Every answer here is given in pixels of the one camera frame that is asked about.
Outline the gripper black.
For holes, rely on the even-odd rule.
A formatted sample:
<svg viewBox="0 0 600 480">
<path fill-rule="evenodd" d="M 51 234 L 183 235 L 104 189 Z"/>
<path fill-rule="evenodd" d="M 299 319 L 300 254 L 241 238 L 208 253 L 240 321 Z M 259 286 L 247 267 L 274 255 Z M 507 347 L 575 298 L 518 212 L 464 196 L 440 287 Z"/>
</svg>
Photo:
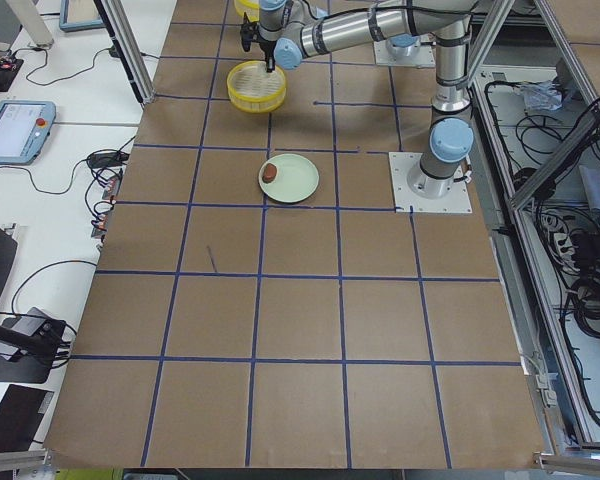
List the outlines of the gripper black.
<svg viewBox="0 0 600 480">
<path fill-rule="evenodd" d="M 252 44 L 258 44 L 264 53 L 266 72 L 275 70 L 274 49 L 280 38 L 280 13 L 264 12 L 258 20 L 251 20 L 243 14 L 243 22 L 240 27 L 241 45 L 245 52 L 251 50 Z"/>
</svg>

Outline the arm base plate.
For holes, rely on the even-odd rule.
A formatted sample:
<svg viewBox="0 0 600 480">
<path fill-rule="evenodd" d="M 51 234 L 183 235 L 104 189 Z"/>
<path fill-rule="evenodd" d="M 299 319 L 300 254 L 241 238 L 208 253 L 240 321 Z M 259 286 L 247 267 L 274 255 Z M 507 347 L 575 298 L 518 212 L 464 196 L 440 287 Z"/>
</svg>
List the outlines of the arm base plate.
<svg viewBox="0 0 600 480">
<path fill-rule="evenodd" d="M 434 45 L 435 41 L 428 35 L 422 35 L 406 47 L 393 45 L 389 40 L 376 42 L 373 46 L 375 63 L 389 67 L 434 69 Z"/>
<path fill-rule="evenodd" d="M 468 215 L 473 212 L 462 165 L 447 179 L 428 177 L 420 152 L 389 152 L 389 169 L 398 213 Z"/>
</svg>

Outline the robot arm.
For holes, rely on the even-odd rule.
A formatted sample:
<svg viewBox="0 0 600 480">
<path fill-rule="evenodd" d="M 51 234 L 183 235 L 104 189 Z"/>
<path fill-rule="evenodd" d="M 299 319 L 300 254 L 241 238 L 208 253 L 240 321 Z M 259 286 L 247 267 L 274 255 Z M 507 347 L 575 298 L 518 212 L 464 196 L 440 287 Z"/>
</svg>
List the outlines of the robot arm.
<svg viewBox="0 0 600 480">
<path fill-rule="evenodd" d="M 374 1 L 351 10 L 326 13 L 307 1 L 261 1 L 259 17 L 243 18 L 240 41 L 246 52 L 256 44 L 268 72 L 290 71 L 305 59 L 407 34 L 416 37 L 463 21 L 476 1 Z"/>
<path fill-rule="evenodd" d="M 411 190 L 438 200 L 449 193 L 474 133 L 468 124 L 470 101 L 460 81 L 466 74 L 472 1 L 408 1 L 409 33 L 431 33 L 436 40 L 436 90 L 432 98 L 428 146 L 408 173 Z"/>
</svg>

